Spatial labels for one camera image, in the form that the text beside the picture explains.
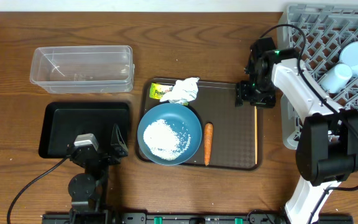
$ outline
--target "gray dish rack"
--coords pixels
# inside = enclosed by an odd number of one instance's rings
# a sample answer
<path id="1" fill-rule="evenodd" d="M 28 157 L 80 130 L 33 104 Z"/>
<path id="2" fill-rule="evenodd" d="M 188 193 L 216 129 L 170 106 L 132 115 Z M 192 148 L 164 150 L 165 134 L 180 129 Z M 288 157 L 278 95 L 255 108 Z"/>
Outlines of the gray dish rack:
<path id="1" fill-rule="evenodd" d="M 358 41 L 358 6 L 290 4 L 279 21 L 279 24 L 286 23 L 301 28 L 306 34 L 302 59 L 317 82 L 338 63 L 341 49 Z M 294 47 L 300 51 L 301 43 L 302 39 L 297 30 L 291 27 L 277 29 L 279 49 Z M 351 78 L 345 89 L 330 96 L 345 109 L 358 109 L 358 78 Z M 281 99 L 281 112 L 284 145 L 289 149 L 296 149 L 302 126 L 286 96 Z"/>

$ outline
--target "white powder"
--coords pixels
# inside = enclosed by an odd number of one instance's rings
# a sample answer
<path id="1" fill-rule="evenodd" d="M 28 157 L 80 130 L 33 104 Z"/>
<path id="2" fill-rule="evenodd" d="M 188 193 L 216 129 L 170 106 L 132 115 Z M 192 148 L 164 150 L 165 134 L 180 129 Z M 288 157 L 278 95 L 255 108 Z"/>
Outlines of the white powder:
<path id="1" fill-rule="evenodd" d="M 190 139 L 189 134 L 172 130 L 164 119 L 148 125 L 143 134 L 143 140 L 152 154 L 168 161 L 185 152 L 189 148 Z"/>

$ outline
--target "white wall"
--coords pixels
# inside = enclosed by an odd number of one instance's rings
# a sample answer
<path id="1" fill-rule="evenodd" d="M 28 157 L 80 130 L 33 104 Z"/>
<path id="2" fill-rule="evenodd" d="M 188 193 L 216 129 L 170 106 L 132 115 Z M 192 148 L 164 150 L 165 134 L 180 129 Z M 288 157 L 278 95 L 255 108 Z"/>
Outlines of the white wall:
<path id="1" fill-rule="evenodd" d="M 0 0 L 0 11 L 281 12 L 294 1 L 358 5 L 358 0 Z"/>

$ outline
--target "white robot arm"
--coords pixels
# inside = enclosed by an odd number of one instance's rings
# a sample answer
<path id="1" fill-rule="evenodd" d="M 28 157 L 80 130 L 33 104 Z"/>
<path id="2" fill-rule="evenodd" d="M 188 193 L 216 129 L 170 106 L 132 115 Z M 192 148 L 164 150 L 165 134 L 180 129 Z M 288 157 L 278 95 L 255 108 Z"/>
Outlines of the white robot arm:
<path id="1" fill-rule="evenodd" d="M 310 84 L 315 90 L 336 110 L 342 106 L 333 101 L 323 89 L 312 79 L 311 75 L 307 72 L 305 63 L 301 61 L 301 67 L 304 70 L 303 74 L 308 79 Z M 296 58 L 282 60 L 281 63 L 275 64 L 272 70 L 273 84 L 283 91 L 288 100 L 293 105 L 295 111 L 299 114 L 302 122 L 305 118 L 312 116 L 315 113 L 322 115 L 332 114 L 333 112 L 327 107 L 322 106 L 321 102 L 317 99 L 316 95 L 306 86 L 306 83 L 298 74 L 296 66 Z M 299 179 L 295 192 L 292 198 L 285 204 L 285 213 L 291 223 L 308 223 L 310 214 L 317 206 L 320 196 L 324 193 L 327 187 L 337 187 L 340 182 L 334 180 L 322 183 L 320 186 L 313 187 L 311 182 L 302 178 Z M 319 205 L 315 215 L 312 218 L 312 223 L 318 221 L 318 213 L 324 205 L 327 197 Z"/>
<path id="2" fill-rule="evenodd" d="M 272 108 L 278 88 L 299 114 L 303 127 L 296 149 L 296 165 L 301 177 L 285 205 L 285 215 L 287 223 L 308 224 L 318 221 L 318 213 L 327 197 L 319 200 L 322 194 L 329 195 L 325 190 L 339 186 L 351 173 L 358 171 L 356 137 L 349 134 L 338 116 L 320 102 L 311 88 L 357 131 L 358 111 L 343 110 L 316 83 L 301 60 L 301 70 L 310 86 L 307 85 L 298 73 L 297 58 L 295 49 L 275 50 L 271 38 L 257 40 L 251 46 L 246 68 L 250 79 L 237 84 L 236 106 L 244 100 L 259 108 Z M 330 142 L 329 134 L 339 135 L 337 142 Z"/>

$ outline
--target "blue plate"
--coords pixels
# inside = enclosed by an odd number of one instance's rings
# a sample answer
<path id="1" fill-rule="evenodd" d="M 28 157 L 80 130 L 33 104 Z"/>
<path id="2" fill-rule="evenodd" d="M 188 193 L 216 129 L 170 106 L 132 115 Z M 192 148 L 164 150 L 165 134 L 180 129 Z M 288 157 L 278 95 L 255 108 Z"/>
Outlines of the blue plate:
<path id="1" fill-rule="evenodd" d="M 174 132 L 183 133 L 185 135 L 189 134 L 191 137 L 187 150 L 171 161 L 152 154 L 150 148 L 143 140 L 143 134 L 147 126 L 159 119 L 164 119 Z M 175 103 L 164 103 L 153 107 L 143 116 L 137 128 L 137 142 L 139 143 L 140 150 L 142 150 L 151 161 L 168 166 L 181 164 L 190 159 L 198 150 L 202 137 L 203 131 L 197 116 L 186 106 Z"/>

